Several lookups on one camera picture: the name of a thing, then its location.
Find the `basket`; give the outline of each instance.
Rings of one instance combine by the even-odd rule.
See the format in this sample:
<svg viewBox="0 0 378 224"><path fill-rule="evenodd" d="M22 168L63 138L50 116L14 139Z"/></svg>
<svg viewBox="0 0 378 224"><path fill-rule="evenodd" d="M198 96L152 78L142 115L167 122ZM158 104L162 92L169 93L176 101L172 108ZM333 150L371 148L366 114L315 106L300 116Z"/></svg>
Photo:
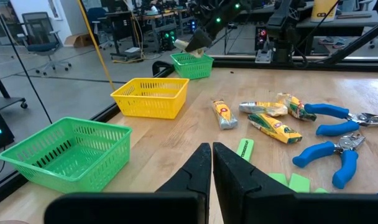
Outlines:
<svg viewBox="0 0 378 224"><path fill-rule="evenodd" d="M209 77L214 59L204 54L202 58L187 53L171 55L175 71L182 78L196 79Z"/></svg>
<svg viewBox="0 0 378 224"><path fill-rule="evenodd" d="M187 99L189 79L133 78L111 96L125 116L174 119Z"/></svg>
<svg viewBox="0 0 378 224"><path fill-rule="evenodd" d="M24 177L51 189L100 192L128 162L132 129L63 118L0 153Z"/></svg>

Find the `concrete floor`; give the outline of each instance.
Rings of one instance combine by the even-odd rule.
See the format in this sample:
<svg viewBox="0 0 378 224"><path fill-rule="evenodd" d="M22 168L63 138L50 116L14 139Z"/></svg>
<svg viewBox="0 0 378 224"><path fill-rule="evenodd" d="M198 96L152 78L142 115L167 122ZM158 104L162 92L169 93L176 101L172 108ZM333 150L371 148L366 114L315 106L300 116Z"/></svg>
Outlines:
<svg viewBox="0 0 378 224"><path fill-rule="evenodd" d="M239 26L229 34L226 51L254 54L255 29L253 26L242 28L243 26ZM180 37L183 40L189 38L190 35ZM129 47L132 47L132 42L128 40L122 42L120 49L125 50ZM65 116L89 119L114 102L110 97L112 89L94 47L79 49L66 47L59 50L54 58L68 60L73 66L68 72L62 68L57 71L49 70L47 78L35 72L37 67L47 62L47 57L28 54L24 47L18 47L17 50L52 121ZM175 49L171 52L153 54L146 49L147 60L140 63L121 64L113 63L110 59L109 54L113 51L113 48L102 50L101 55L116 88L135 77L152 77L152 64L156 60L171 62L170 54L180 52ZM224 40L219 41L206 53L223 54ZM18 59L11 57L13 55L11 47L0 47L0 78L9 94L26 98L29 107L24 110L19 104L15 104L1 110L1 114L14 133L15 141L19 142L50 123ZM378 47L369 49L368 46L364 46L353 53L353 56L378 56ZM6 164L0 178L12 170L13 167Z"/></svg>

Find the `black chair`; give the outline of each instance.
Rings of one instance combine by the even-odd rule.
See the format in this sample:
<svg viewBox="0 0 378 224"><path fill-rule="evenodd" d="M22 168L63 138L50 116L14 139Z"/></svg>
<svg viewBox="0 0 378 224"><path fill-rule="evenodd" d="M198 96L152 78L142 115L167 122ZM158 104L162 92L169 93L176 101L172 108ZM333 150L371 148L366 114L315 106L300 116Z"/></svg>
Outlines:
<svg viewBox="0 0 378 224"><path fill-rule="evenodd" d="M63 47L58 33L59 30L52 28L50 19L46 12L32 12L22 14L24 25L27 32L27 38L24 34L18 34L18 37L24 41L24 44L29 52L37 55L47 56L49 62L39 67L42 68L43 75L47 75L46 70L56 67L63 67L69 71L71 64L62 60L52 60L51 55Z"/></svg>

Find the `green basket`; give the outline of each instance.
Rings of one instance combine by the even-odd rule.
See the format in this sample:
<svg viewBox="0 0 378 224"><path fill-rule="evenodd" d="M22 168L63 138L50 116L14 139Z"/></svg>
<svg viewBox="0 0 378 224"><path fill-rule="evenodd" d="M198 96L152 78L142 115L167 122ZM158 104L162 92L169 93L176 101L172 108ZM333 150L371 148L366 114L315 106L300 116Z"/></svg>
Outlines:
<svg viewBox="0 0 378 224"><path fill-rule="evenodd" d="M214 59L204 54L202 58L196 58L188 53L171 55L175 71L182 78L196 79L211 75Z"/></svg>
<svg viewBox="0 0 378 224"><path fill-rule="evenodd" d="M100 192L130 155L131 128L63 118L0 153L29 181L69 192Z"/></svg>

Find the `pliers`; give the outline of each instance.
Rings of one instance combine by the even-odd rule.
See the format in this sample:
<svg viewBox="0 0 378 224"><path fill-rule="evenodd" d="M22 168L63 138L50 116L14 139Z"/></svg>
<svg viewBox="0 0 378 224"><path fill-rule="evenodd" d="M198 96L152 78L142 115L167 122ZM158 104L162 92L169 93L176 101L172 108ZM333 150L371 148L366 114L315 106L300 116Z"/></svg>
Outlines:
<svg viewBox="0 0 378 224"><path fill-rule="evenodd" d="M365 127L378 127L378 115L370 113L351 114L348 109L328 104L306 104L307 113L324 114L336 118L347 119L348 122L337 125L321 125L316 130L316 135L339 136L359 129L359 125Z"/></svg>
<svg viewBox="0 0 378 224"><path fill-rule="evenodd" d="M338 144L331 141L317 144L306 148L299 156L293 158L293 163L304 168L310 162L321 157L330 156L332 154L341 155L342 167L333 176L333 185L338 189L344 189L356 172L356 160L358 154L356 149L364 142L365 137L360 134L353 133L343 136Z"/></svg>

